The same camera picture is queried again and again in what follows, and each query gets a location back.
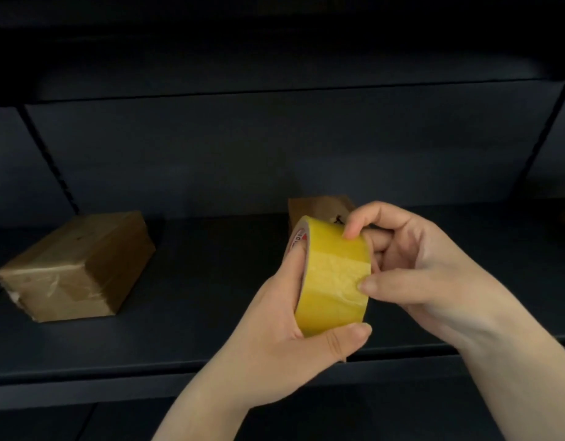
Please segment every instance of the hand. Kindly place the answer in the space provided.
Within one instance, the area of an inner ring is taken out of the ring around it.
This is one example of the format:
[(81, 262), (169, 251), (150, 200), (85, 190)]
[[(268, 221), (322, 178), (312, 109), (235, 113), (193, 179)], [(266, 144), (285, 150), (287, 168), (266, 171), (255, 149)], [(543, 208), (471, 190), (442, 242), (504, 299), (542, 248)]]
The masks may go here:
[[(371, 223), (382, 230), (362, 230)], [(374, 202), (350, 214), (344, 236), (352, 239), (361, 231), (374, 253), (373, 275), (361, 291), (401, 305), (421, 327), (459, 350), (535, 323), (499, 281), (421, 216)]]
[(258, 291), (235, 331), (197, 375), (208, 393), (236, 408), (280, 400), (364, 345), (366, 323), (304, 338), (294, 318), (305, 266), (296, 244)]

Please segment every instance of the forearm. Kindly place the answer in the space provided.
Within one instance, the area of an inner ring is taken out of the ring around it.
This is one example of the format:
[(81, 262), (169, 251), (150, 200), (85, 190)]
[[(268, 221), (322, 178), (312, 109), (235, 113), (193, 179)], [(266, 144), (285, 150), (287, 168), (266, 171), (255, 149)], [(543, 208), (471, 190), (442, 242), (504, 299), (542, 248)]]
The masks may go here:
[(464, 361), (507, 441), (564, 441), (565, 349), (535, 320), (517, 329)]
[(201, 372), (176, 399), (153, 441), (231, 441), (247, 413), (221, 399)]

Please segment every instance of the left hand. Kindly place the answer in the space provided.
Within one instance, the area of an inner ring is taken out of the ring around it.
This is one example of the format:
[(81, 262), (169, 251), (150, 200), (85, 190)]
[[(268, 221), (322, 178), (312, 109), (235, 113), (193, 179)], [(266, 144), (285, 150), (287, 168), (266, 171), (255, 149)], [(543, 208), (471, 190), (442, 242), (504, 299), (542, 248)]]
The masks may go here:
[(361, 348), (372, 331), (352, 323), (304, 338), (295, 321), (305, 244), (258, 290), (225, 345), (195, 377), (222, 405), (247, 410), (280, 400)]

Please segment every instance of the tape roll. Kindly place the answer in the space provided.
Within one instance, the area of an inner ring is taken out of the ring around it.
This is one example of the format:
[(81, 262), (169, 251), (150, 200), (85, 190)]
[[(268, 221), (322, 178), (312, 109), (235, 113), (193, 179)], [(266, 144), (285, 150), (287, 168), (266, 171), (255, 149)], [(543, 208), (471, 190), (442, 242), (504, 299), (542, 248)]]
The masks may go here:
[(344, 227), (304, 216), (299, 220), (286, 251), (307, 241), (307, 259), (301, 295), (295, 311), (305, 336), (361, 322), (368, 297), (358, 283), (371, 273), (370, 252), (361, 236), (342, 238)]

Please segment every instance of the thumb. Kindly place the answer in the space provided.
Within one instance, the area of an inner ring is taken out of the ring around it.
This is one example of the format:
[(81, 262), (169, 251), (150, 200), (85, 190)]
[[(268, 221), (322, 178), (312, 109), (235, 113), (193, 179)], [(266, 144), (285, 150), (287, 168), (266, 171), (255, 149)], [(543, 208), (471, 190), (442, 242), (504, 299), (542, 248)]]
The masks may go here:
[(292, 352), (286, 358), (293, 363), (291, 368), (297, 371), (301, 383), (305, 383), (362, 348), (372, 331), (367, 323), (351, 323), (307, 339), (290, 341)]
[(423, 269), (396, 268), (366, 277), (358, 289), (383, 302), (419, 304), (434, 298), (432, 284), (431, 275)]

